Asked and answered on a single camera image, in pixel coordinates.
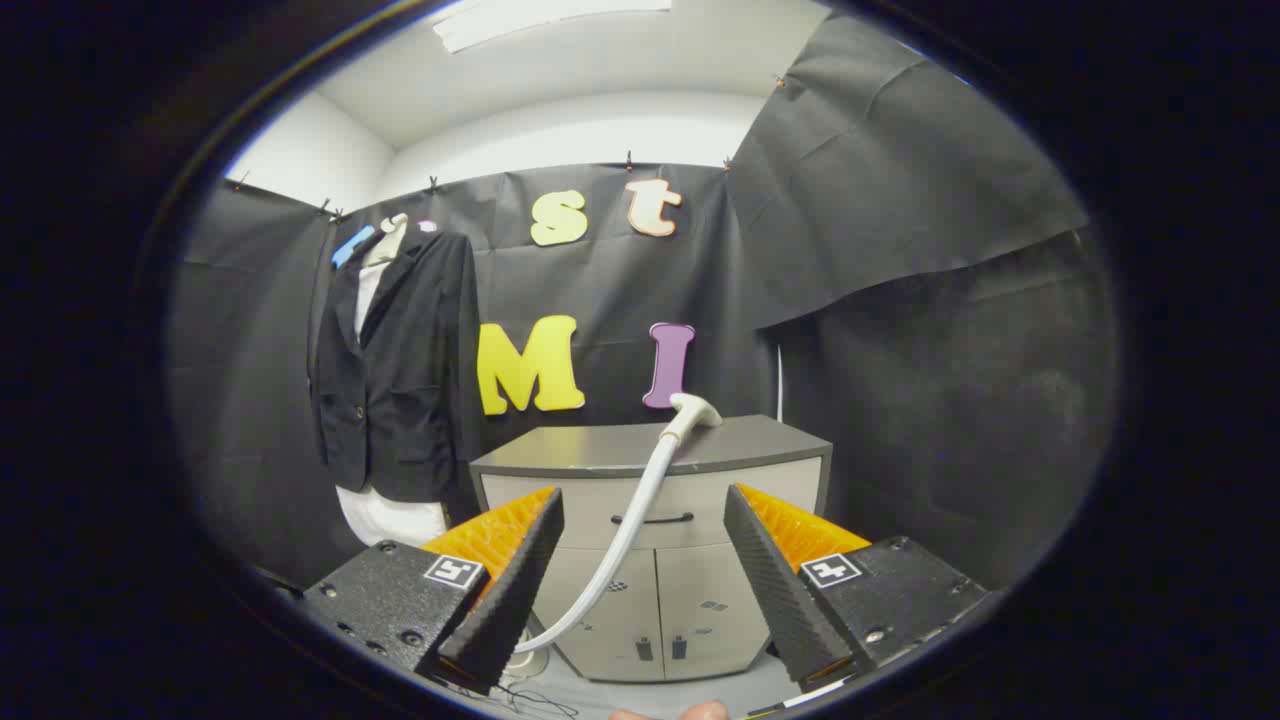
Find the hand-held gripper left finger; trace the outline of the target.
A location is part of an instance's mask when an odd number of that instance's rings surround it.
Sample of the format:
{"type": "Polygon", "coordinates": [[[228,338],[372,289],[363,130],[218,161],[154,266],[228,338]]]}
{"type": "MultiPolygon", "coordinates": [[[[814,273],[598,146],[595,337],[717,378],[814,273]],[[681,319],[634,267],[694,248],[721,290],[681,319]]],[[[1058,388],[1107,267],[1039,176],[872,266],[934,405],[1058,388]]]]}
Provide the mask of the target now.
{"type": "Polygon", "coordinates": [[[375,543],[307,588],[301,609],[375,660],[488,694],[563,529],[562,493],[543,487],[424,546],[375,543]]]}

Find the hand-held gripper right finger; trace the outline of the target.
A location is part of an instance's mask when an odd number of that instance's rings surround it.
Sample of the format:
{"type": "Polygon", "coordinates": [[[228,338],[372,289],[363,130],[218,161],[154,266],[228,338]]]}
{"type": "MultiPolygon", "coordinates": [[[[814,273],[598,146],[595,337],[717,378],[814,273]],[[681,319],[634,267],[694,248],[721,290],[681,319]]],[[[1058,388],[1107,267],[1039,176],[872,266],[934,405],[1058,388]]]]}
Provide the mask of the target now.
{"type": "Polygon", "coordinates": [[[923,650],[989,596],[915,539],[869,542],[744,483],[727,489],[723,525],[771,642],[804,691],[923,650]]]}

